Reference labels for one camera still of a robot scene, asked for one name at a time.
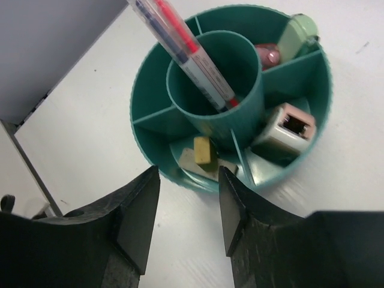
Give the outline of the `pink small stapler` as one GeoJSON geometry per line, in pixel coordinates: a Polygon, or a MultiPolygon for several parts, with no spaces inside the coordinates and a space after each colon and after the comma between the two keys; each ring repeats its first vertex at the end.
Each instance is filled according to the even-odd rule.
{"type": "Polygon", "coordinates": [[[252,142],[251,150],[274,160],[296,158],[307,150],[316,132],[313,115],[283,103],[273,109],[263,131],[252,142]]]}

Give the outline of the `green pen cap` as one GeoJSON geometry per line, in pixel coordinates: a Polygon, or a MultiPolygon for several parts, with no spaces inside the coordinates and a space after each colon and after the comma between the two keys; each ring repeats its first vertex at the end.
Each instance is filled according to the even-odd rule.
{"type": "Polygon", "coordinates": [[[277,43],[280,63],[294,59],[304,46],[312,46],[318,38],[318,28],[311,17],[302,13],[292,15],[277,43]]]}

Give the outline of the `red pen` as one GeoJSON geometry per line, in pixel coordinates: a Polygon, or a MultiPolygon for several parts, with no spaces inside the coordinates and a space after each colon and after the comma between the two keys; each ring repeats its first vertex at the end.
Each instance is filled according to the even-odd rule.
{"type": "Polygon", "coordinates": [[[187,59],[179,62],[184,73],[217,111],[237,106],[235,92],[175,9],[167,1],[157,0],[154,3],[186,54],[187,59]]]}

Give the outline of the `grey eraser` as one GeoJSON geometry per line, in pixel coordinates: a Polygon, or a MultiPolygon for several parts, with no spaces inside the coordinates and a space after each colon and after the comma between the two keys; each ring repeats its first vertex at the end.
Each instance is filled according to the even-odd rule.
{"type": "Polygon", "coordinates": [[[182,150],[181,156],[178,160],[178,165],[181,169],[188,172],[218,182],[218,160],[214,162],[213,166],[202,168],[200,165],[196,164],[194,159],[194,150],[191,148],[184,148],[182,150]]]}

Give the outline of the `pink correction tape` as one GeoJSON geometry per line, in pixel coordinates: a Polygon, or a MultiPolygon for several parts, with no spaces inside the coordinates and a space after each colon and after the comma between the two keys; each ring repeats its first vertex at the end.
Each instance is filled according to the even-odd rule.
{"type": "Polygon", "coordinates": [[[254,45],[262,63],[262,70],[276,67],[280,64],[280,51],[274,43],[255,44],[254,45]]]}

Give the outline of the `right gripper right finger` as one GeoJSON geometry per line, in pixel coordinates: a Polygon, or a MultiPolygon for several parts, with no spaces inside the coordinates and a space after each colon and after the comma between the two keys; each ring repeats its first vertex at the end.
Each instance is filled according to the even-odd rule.
{"type": "Polygon", "coordinates": [[[382,287],[383,212],[299,217],[219,169],[221,222],[236,287],[382,287]]]}

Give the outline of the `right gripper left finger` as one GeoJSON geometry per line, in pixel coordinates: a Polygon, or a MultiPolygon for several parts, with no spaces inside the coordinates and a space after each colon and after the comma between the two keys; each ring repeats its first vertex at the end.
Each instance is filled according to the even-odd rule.
{"type": "Polygon", "coordinates": [[[1,199],[2,287],[137,287],[160,194],[157,166],[61,217],[12,212],[1,199]]]}

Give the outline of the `grey clear pen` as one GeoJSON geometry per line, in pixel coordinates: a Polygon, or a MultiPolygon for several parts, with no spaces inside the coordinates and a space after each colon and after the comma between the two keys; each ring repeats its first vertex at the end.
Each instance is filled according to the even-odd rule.
{"type": "Polygon", "coordinates": [[[165,21],[155,6],[155,1],[129,1],[134,12],[141,18],[158,42],[178,64],[187,59],[174,33],[167,27],[165,21]]]}

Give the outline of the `yellow eraser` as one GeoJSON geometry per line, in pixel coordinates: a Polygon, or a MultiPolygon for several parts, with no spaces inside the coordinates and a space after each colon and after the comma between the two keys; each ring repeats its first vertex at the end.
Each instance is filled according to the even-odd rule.
{"type": "Polygon", "coordinates": [[[197,164],[209,164],[212,161],[211,141],[208,137],[194,138],[194,160],[197,164]]]}

